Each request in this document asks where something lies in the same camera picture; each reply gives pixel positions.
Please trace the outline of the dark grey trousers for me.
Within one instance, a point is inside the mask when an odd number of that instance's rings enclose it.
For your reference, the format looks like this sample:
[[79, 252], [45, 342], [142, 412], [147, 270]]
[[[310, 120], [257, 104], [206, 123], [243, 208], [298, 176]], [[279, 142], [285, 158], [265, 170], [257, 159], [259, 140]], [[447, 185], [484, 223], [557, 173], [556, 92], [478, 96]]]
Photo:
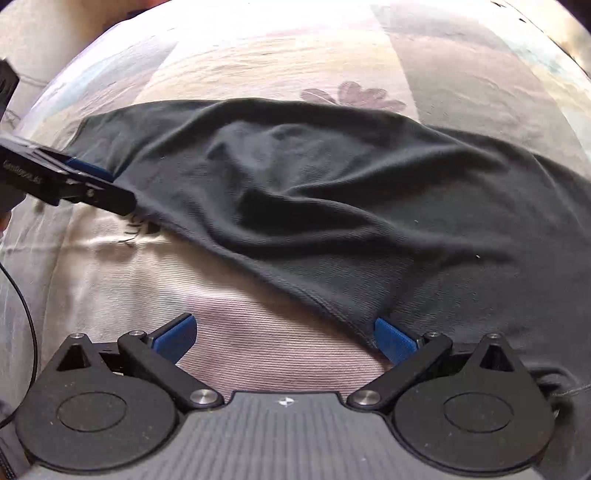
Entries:
[[513, 144], [405, 116], [263, 99], [85, 119], [67, 147], [144, 219], [375, 347], [382, 314], [505, 335], [558, 411], [541, 469], [590, 475], [590, 184]]

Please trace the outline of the pastel patchwork bed sheet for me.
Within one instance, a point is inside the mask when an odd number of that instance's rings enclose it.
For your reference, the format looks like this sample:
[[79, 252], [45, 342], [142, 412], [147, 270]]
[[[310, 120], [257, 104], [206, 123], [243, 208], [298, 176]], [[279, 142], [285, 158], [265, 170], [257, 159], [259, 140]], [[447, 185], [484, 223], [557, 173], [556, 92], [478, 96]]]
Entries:
[[185, 370], [224, 394], [388, 369], [374, 320], [504, 334], [590, 472], [590, 79], [497, 1], [174, 1], [104, 34], [23, 136], [110, 170], [135, 215], [16, 210], [1, 409], [64, 337], [190, 311]]

